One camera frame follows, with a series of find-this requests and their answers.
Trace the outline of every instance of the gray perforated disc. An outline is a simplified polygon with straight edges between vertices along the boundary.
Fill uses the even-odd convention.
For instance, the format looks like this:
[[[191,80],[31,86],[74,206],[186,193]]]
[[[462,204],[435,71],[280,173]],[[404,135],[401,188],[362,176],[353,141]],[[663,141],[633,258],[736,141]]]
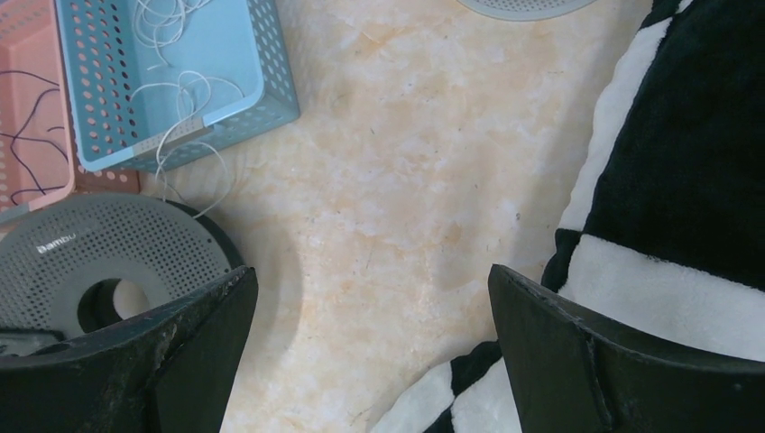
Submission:
[[[507,21],[554,18],[589,5],[594,0],[459,0],[479,14]]]
[[[233,267],[220,237],[145,196],[92,194],[43,209],[0,242],[0,328],[82,335],[80,300],[113,279],[136,283],[150,308],[160,306]]]

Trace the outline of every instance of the blue plastic basket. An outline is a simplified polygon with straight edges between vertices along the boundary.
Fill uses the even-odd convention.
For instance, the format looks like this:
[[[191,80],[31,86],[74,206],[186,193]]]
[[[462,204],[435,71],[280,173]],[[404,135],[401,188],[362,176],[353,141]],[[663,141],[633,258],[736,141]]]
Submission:
[[[136,0],[56,3],[78,156],[86,170],[156,170],[161,138],[179,121],[178,90],[151,88],[130,96],[146,84],[176,82],[184,70],[229,80],[245,97],[213,82],[210,103],[173,130],[163,153],[191,141],[224,149],[300,116],[273,0],[212,0],[189,16],[179,41],[162,48],[170,66],[152,70],[161,61],[133,34]],[[188,144],[164,168],[210,153]]]

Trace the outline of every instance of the pink plastic basket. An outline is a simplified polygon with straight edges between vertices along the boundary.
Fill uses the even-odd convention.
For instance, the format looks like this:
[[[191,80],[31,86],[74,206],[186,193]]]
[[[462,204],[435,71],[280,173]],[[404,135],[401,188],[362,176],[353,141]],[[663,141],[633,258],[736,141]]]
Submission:
[[[79,164],[53,0],[0,0],[0,225],[72,193],[138,192],[132,170]]]

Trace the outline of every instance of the white thread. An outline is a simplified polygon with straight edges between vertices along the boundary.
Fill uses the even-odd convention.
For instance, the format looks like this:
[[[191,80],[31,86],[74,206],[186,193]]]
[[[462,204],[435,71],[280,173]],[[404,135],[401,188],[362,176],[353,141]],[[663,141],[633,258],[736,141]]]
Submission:
[[[194,75],[197,78],[191,80],[189,83],[186,83],[185,85],[182,85],[183,77],[186,76],[186,75]],[[199,83],[199,81],[204,82],[206,87],[207,87],[207,98],[205,99],[205,101],[200,106],[196,106],[196,104],[194,103],[193,97],[191,97],[191,94],[188,91],[188,88],[190,86],[196,84],[196,83]],[[162,176],[162,183],[164,184],[164,188],[162,189],[162,201],[167,201],[167,189],[168,188],[172,189],[173,192],[175,192],[176,195],[178,195],[178,197],[182,201],[186,201],[181,196],[181,194],[174,187],[172,187],[172,185],[170,185],[170,183],[168,182],[167,174],[165,173],[165,170],[164,170],[164,163],[168,160],[168,158],[175,151],[177,151],[181,147],[184,147],[184,146],[187,146],[187,145],[190,145],[190,144],[203,145],[203,146],[207,147],[208,149],[210,149],[210,151],[212,151],[218,157],[218,159],[221,162],[221,165],[223,166],[224,174],[230,179],[229,187],[228,187],[228,190],[226,191],[226,194],[224,194],[223,197],[221,197],[218,200],[216,200],[215,203],[213,203],[209,207],[207,207],[204,210],[202,210],[201,212],[199,212],[196,216],[194,216],[194,218],[199,218],[199,217],[202,217],[203,215],[205,215],[209,210],[211,210],[211,209],[215,208],[217,205],[219,205],[228,196],[228,194],[231,193],[231,190],[234,188],[234,177],[231,175],[231,172],[228,170],[228,167],[226,166],[226,161],[223,159],[223,157],[220,155],[220,153],[217,151],[217,149],[215,149],[213,146],[211,146],[208,143],[203,143],[203,142],[199,142],[199,141],[184,143],[184,144],[181,144],[180,146],[172,149],[170,152],[168,152],[166,155],[164,155],[164,157],[162,156],[161,152],[162,152],[162,148],[164,147],[165,143],[167,142],[167,140],[170,137],[170,135],[172,134],[172,132],[175,131],[175,129],[178,128],[181,124],[183,124],[184,122],[188,121],[191,117],[193,117],[194,115],[199,113],[201,110],[203,110],[205,108],[205,106],[207,106],[207,104],[209,104],[210,100],[212,99],[212,85],[210,84],[210,81],[217,81],[217,82],[221,82],[221,83],[227,84],[227,85],[233,87],[234,89],[236,89],[236,91],[239,92],[239,96],[240,97],[244,97],[244,92],[242,91],[242,89],[240,87],[238,87],[236,84],[234,84],[233,82],[231,82],[231,81],[229,81],[227,79],[223,79],[223,78],[205,77],[202,74],[200,74],[200,73],[198,73],[196,71],[193,71],[193,70],[184,70],[184,71],[182,71],[178,75],[178,82],[176,82],[176,83],[168,82],[168,83],[144,84],[143,86],[138,87],[132,93],[132,95],[130,96],[130,99],[134,100],[135,96],[139,92],[144,91],[147,88],[156,88],[156,87],[167,86],[167,87],[173,87],[173,88],[177,88],[178,89],[178,95],[176,97],[176,110],[178,112],[178,117],[179,117],[180,120],[177,123],[175,123],[173,126],[171,126],[165,132],[165,134],[162,136],[162,138],[160,140],[160,144],[157,146],[157,151],[155,153],[155,157],[156,157],[156,161],[157,161],[157,171],[154,173],[154,178],[157,179],[157,181],[159,181],[160,175]],[[183,113],[182,113],[182,110],[184,108],[187,108],[184,96],[188,97],[189,100],[190,100],[190,103],[191,103],[191,108],[190,108],[191,112],[188,115],[183,115]]]
[[[154,49],[157,53],[157,57],[161,60],[161,64],[151,66],[147,70],[162,66],[170,66],[170,63],[162,55],[161,48],[179,41],[183,32],[186,30],[188,21],[187,15],[208,5],[212,0],[199,0],[195,4],[190,4],[189,0],[172,0],[173,9],[170,14],[163,14],[152,9],[150,5],[153,1],[154,0],[136,0],[132,22],[133,34],[136,36],[135,39],[138,43],[146,48]],[[158,18],[161,20],[159,22],[153,22],[150,17],[153,17],[155,20]],[[167,41],[160,41],[159,31],[175,25],[178,25],[178,30],[173,33]],[[145,31],[147,29],[150,31],[150,35],[146,34]]]
[[[202,216],[204,216],[204,215],[205,215],[207,212],[209,212],[210,210],[212,210],[212,209],[216,208],[216,207],[217,207],[217,205],[219,205],[219,204],[220,204],[220,203],[221,203],[221,202],[222,202],[224,199],[226,199],[226,197],[228,197],[228,195],[229,195],[229,194],[231,194],[231,191],[233,191],[233,190],[234,190],[234,176],[231,174],[231,171],[229,171],[229,170],[228,170],[228,165],[226,164],[226,160],[224,160],[224,159],[223,159],[223,155],[221,155],[221,154],[220,154],[220,152],[218,152],[218,151],[217,151],[217,149],[216,149],[215,147],[211,146],[210,144],[204,143],[204,142],[188,142],[188,143],[184,143],[184,144],[182,144],[182,145],[180,145],[180,146],[178,146],[178,147],[176,147],[176,148],[172,149],[171,151],[169,151],[169,152],[168,152],[168,154],[167,154],[167,155],[165,155],[165,157],[162,159],[162,163],[164,163],[165,161],[167,161],[167,159],[168,159],[168,158],[170,158],[170,156],[171,156],[171,155],[172,155],[172,154],[173,154],[175,151],[177,151],[178,149],[180,149],[181,147],[184,147],[184,146],[188,146],[188,145],[191,145],[191,144],[196,144],[196,145],[205,146],[205,147],[207,147],[207,148],[208,148],[210,151],[212,151],[212,153],[214,153],[214,154],[217,156],[218,160],[220,161],[220,165],[223,167],[223,174],[224,174],[224,176],[225,176],[225,177],[228,179],[228,188],[226,189],[226,193],[224,193],[224,194],[223,194],[223,196],[221,196],[219,199],[217,199],[215,202],[213,202],[213,204],[212,204],[212,205],[210,205],[210,206],[208,206],[208,207],[205,207],[205,208],[204,208],[203,210],[201,210],[201,211],[200,211],[198,214],[196,214],[196,215],[194,216],[194,219],[197,219],[197,218],[199,218],[199,217],[202,217]],[[155,177],[155,178],[156,178],[157,176],[159,176],[160,170],[161,170],[161,164],[160,164],[159,166],[157,166],[157,171],[154,173],[154,177]],[[167,187],[169,186],[169,187],[170,187],[170,188],[171,188],[171,189],[172,189],[172,190],[173,190],[173,191],[174,191],[174,192],[175,192],[175,193],[178,195],[178,197],[179,197],[181,200],[183,200],[183,201],[186,201],[186,200],[183,198],[183,196],[181,196],[181,194],[180,194],[180,193],[179,193],[179,192],[178,192],[178,191],[177,191],[175,188],[173,188],[173,187],[172,187],[172,185],[170,185],[170,183],[167,181],[167,176],[164,176],[164,178],[165,178],[165,188],[167,188]]]

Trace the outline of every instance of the white fur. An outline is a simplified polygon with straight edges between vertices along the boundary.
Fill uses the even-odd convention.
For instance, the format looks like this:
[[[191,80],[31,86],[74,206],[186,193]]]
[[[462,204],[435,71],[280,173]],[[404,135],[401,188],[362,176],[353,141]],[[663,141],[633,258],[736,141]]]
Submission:
[[[595,184],[611,157],[613,144],[624,126],[632,101],[638,94],[643,77],[656,57],[661,39],[667,34],[672,21],[668,18],[651,27],[641,29],[632,40],[613,72],[613,80],[595,104],[593,137],[587,151],[587,160],[574,190],[571,201],[560,218],[560,227],[581,232],[593,206]]]
[[[583,235],[561,296],[654,336],[765,361],[765,294]]]
[[[443,363],[405,391],[372,429],[373,433],[419,433],[454,401],[452,368]]]
[[[457,396],[452,420],[455,433],[521,433],[504,359]]]

